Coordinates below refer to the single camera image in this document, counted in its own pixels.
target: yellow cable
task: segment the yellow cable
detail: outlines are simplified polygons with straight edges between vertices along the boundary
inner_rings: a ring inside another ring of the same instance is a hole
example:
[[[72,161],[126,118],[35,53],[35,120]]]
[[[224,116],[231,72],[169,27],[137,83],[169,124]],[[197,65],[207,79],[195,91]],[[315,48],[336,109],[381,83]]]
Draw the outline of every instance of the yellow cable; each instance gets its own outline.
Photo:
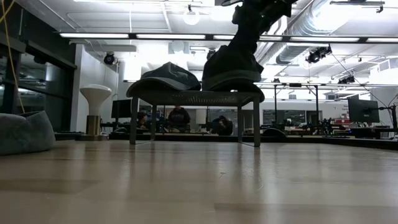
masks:
[[[12,0],[10,6],[8,7],[8,9],[6,10],[6,12],[3,12],[2,17],[0,18],[0,23],[2,22],[2,20],[6,17],[6,15],[8,14],[8,12],[10,11],[11,7],[14,5],[15,0]]]
[[[7,45],[8,45],[8,54],[9,54],[9,59],[11,61],[11,68],[12,68],[12,74],[14,75],[14,81],[15,81],[15,88],[17,88],[17,94],[18,94],[18,81],[17,81],[17,75],[15,74],[15,68],[14,68],[14,62],[12,61],[12,54],[11,54],[11,45],[10,45],[10,40],[9,40],[9,36],[8,36],[8,27],[7,27],[7,19],[6,19],[6,8],[4,6],[4,0],[2,1],[2,14],[3,17],[0,19],[0,22],[4,19],[4,26],[6,27],[6,37],[7,37]],[[7,11],[9,11],[9,9],[11,8],[12,4],[14,3],[14,1],[12,1],[10,7],[8,8]],[[21,104],[21,108],[22,108],[22,112],[25,113],[25,108],[24,105],[22,105],[22,99],[21,99],[21,95],[18,94],[18,99],[19,99],[19,103]]]

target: wooden floor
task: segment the wooden floor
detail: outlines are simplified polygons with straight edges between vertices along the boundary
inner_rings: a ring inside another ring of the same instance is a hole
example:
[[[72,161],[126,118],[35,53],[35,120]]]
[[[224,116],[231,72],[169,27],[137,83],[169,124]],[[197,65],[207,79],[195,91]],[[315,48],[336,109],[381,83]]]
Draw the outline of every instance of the wooden floor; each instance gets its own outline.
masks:
[[[394,223],[398,153],[321,144],[57,142],[0,157],[4,224]]]

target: desk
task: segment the desk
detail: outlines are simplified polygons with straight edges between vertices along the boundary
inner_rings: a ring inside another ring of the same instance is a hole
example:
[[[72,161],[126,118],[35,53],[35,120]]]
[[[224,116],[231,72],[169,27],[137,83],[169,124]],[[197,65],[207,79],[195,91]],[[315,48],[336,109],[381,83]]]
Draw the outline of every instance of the desk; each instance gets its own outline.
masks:
[[[130,123],[102,123],[100,124],[101,128],[112,128],[112,131],[114,131],[117,127],[119,128],[126,128],[127,130],[130,128]]]
[[[355,138],[376,138],[380,139],[381,133],[395,133],[398,129],[394,128],[351,128]]]
[[[243,142],[242,106],[253,102],[254,147],[259,147],[260,139],[260,93],[214,92],[214,91],[138,91],[127,93],[132,97],[130,144],[136,144],[138,99],[152,105],[151,140],[155,140],[157,105],[183,106],[235,106],[238,108],[238,141]]]
[[[285,134],[286,135],[311,135],[311,131],[307,129],[302,129],[302,128],[290,128],[290,127],[285,127]]]

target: security camera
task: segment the security camera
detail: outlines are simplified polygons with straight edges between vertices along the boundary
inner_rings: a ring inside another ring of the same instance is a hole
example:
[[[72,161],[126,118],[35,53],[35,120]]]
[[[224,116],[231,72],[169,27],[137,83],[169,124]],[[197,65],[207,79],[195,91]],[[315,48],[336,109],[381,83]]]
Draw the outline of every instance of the security camera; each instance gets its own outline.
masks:
[[[104,63],[107,65],[114,65],[118,62],[117,58],[114,57],[114,52],[108,52],[106,53],[106,56],[104,58]]]

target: ventilation duct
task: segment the ventilation duct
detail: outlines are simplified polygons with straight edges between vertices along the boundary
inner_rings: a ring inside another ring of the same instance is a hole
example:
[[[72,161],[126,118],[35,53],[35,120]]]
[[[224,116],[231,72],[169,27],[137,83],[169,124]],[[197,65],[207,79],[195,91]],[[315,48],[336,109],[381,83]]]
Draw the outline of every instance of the ventilation duct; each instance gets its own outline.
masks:
[[[354,15],[357,6],[330,5],[331,0],[314,0],[297,21],[284,35],[330,35],[348,22]],[[310,46],[293,46],[285,43],[274,44],[260,61],[286,65],[295,57],[304,53]]]

